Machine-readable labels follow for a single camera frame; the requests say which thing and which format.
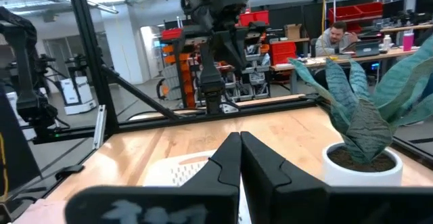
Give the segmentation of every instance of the computer monitor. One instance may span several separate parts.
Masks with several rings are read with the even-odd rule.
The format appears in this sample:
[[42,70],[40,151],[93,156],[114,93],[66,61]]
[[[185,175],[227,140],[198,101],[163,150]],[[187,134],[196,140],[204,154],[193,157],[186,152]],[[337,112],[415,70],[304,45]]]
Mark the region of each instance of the computer monitor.
[[[17,114],[13,111],[11,103],[4,85],[0,83],[0,133],[4,144],[9,193],[13,193],[14,190],[20,189],[34,178],[41,176],[41,171],[30,149],[30,143],[27,142],[20,128]],[[5,189],[3,167],[0,167],[0,175],[0,196],[2,196]]]
[[393,18],[405,10],[405,0],[392,1],[384,4],[382,18]]

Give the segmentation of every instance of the floor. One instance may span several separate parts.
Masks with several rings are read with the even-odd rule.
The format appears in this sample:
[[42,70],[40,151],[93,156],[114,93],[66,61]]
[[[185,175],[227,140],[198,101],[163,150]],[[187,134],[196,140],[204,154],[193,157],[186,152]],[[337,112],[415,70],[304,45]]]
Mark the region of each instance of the floor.
[[[137,88],[147,93],[150,97],[159,101],[164,106],[169,108],[176,108],[179,101],[160,101],[156,96],[156,83],[158,80],[148,81],[143,85],[138,85]],[[134,114],[152,110],[142,101],[139,101],[136,97],[125,91],[123,88],[117,85],[110,85],[114,106],[118,115],[119,121],[127,120]],[[303,82],[299,82],[299,91],[301,93],[314,93],[311,87],[306,86]],[[272,85],[271,95],[273,97],[289,95],[290,92],[283,87],[278,85]],[[59,118],[66,121],[71,127],[94,125],[96,121],[97,111],[93,110],[85,114],[79,114],[74,116],[66,116],[63,111],[63,101],[60,95],[54,94],[50,98],[50,103],[59,109]],[[414,125],[411,127],[400,128],[396,136],[406,140],[431,138],[433,137],[433,120],[429,120],[422,125]],[[52,173],[60,170],[65,166],[71,166],[77,164],[82,160],[92,149],[92,139],[77,139],[71,141],[46,143],[43,145],[30,144],[31,150],[35,155],[36,161],[43,173],[44,177],[47,177],[44,181],[36,184],[34,187],[49,187],[55,183],[55,179],[51,176]],[[430,148],[433,152],[432,143],[420,143],[418,144],[421,148]],[[41,197],[41,192],[24,194],[31,195],[36,198]],[[28,205],[25,204],[17,209],[13,215],[16,216]]]

